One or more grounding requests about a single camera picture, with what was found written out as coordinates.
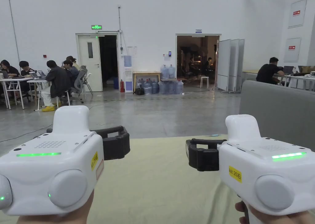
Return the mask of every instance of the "black hair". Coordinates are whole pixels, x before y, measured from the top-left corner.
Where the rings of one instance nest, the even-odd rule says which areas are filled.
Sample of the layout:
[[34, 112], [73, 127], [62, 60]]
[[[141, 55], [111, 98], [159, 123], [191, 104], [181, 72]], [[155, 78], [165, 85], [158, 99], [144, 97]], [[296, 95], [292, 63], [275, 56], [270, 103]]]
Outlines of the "black hair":
[[21, 68], [24, 68], [24, 67], [26, 67], [26, 66], [29, 66], [29, 64], [28, 64], [27, 61], [21, 61], [21, 62], [19, 63], [19, 66], [20, 66]]
[[269, 63], [274, 63], [274, 62], [278, 62], [278, 61], [279, 61], [279, 59], [276, 57], [272, 57], [269, 59]]
[[47, 66], [48, 66], [49, 68], [54, 68], [54, 67], [57, 66], [57, 64], [56, 64], [55, 61], [49, 60], [49, 61], [47, 62]]
[[68, 56], [66, 58], [66, 60], [70, 60], [71, 62], [75, 62], [76, 61], [76, 58], [74, 58], [73, 56]]
[[0, 65], [5, 65], [6, 67], [10, 67], [10, 63], [7, 61], [7, 60], [2, 60], [1, 62], [0, 62]]
[[72, 66], [72, 62], [70, 60], [65, 60], [63, 64]]

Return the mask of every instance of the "gray sofa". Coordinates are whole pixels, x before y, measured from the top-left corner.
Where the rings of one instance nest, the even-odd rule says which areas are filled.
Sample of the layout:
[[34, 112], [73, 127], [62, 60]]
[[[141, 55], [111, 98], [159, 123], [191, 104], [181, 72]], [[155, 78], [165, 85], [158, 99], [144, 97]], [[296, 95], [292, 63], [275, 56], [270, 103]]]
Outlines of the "gray sofa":
[[257, 119], [262, 137], [307, 147], [315, 151], [315, 92], [256, 81], [245, 81], [240, 114]]

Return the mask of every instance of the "yellow label sticker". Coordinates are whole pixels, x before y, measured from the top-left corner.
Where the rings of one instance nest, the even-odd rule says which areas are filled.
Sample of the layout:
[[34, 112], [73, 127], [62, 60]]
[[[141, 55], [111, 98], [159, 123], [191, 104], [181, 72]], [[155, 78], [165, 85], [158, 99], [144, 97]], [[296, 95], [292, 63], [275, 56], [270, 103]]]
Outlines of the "yellow label sticker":
[[97, 151], [96, 151], [94, 157], [91, 160], [91, 169], [92, 169], [92, 171], [94, 170], [97, 161], [98, 161], [98, 154], [97, 154]]
[[241, 172], [236, 170], [234, 167], [229, 166], [229, 175], [241, 183]]

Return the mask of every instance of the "pipe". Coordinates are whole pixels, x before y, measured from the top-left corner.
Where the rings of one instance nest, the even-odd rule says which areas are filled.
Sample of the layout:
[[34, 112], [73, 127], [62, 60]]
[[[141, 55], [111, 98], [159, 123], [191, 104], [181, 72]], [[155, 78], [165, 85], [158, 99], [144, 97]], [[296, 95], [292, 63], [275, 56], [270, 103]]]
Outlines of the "pipe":
[[14, 32], [14, 38], [15, 38], [16, 52], [17, 52], [17, 54], [18, 54], [18, 62], [20, 62], [20, 60], [19, 60], [19, 53], [18, 53], [18, 43], [17, 43], [17, 41], [16, 41], [15, 27], [14, 27], [14, 21], [13, 21], [12, 8], [11, 8], [11, 0], [9, 0], [9, 5], [10, 5], [10, 12], [11, 12], [12, 24], [13, 24], [13, 32]]
[[118, 17], [119, 17], [119, 33], [120, 33], [120, 51], [121, 51], [121, 54], [122, 54], [122, 39], [121, 39], [121, 29], [120, 29], [120, 5], [118, 5]]

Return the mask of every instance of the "black cable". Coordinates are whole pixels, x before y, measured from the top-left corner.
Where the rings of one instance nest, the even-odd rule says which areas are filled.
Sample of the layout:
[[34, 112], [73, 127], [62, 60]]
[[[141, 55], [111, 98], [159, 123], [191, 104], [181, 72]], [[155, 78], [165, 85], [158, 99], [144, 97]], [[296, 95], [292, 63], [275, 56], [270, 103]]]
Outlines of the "black cable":
[[[94, 105], [94, 106], [92, 106], [92, 107], [104, 105], [104, 104], [107, 104], [107, 103], [102, 103], [102, 104]], [[43, 128], [38, 129], [38, 130], [35, 130], [35, 131], [27, 132], [27, 133], [25, 133], [25, 134], [19, 135], [19, 136], [14, 137], [14, 138], [9, 138], [8, 140], [2, 140], [2, 141], [0, 141], [0, 143], [5, 142], [5, 141], [9, 141], [9, 140], [14, 140], [14, 139], [19, 138], [19, 137], [21, 137], [21, 136], [24, 136], [24, 135], [27, 135], [27, 134], [30, 134], [30, 133], [34, 133], [34, 132], [36, 132], [36, 131], [39, 131], [39, 130], [48, 128], [48, 127], [50, 127], [52, 124], [53, 124], [53, 123], [51, 123], [51, 124], [50, 124], [49, 126], [47, 126], [47, 127], [43, 127]]]

